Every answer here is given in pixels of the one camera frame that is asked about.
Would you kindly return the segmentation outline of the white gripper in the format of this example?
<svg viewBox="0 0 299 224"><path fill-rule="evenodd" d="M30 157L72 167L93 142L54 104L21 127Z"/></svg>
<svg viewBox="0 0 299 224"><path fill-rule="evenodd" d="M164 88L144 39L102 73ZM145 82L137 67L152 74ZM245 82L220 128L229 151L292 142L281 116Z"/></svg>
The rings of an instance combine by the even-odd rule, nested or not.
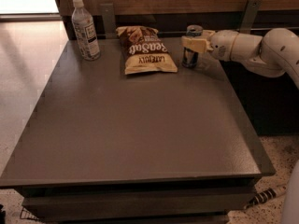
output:
<svg viewBox="0 0 299 224"><path fill-rule="evenodd" d="M213 58L228 62L231 60L230 56L237 36L238 32L231 30L218 32L204 30L202 37L189 37L185 35L181 38L181 42L182 46L186 49L197 53L208 52Z"/></svg>

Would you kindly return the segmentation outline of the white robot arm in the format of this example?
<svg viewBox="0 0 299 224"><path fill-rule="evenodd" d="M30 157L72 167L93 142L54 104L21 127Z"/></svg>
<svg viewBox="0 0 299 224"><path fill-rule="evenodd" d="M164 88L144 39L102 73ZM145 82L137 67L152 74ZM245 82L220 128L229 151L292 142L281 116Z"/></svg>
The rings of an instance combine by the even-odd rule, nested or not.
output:
<svg viewBox="0 0 299 224"><path fill-rule="evenodd" d="M183 65L194 67L194 53L208 53L219 61L241 63L247 70L264 77L289 75L299 88L299 37L286 28L275 28L264 36L232 30L211 31L191 25L181 38ZM299 224L299 161L286 185L267 189L246 205L251 208L277 196L285 197L280 224Z"/></svg>

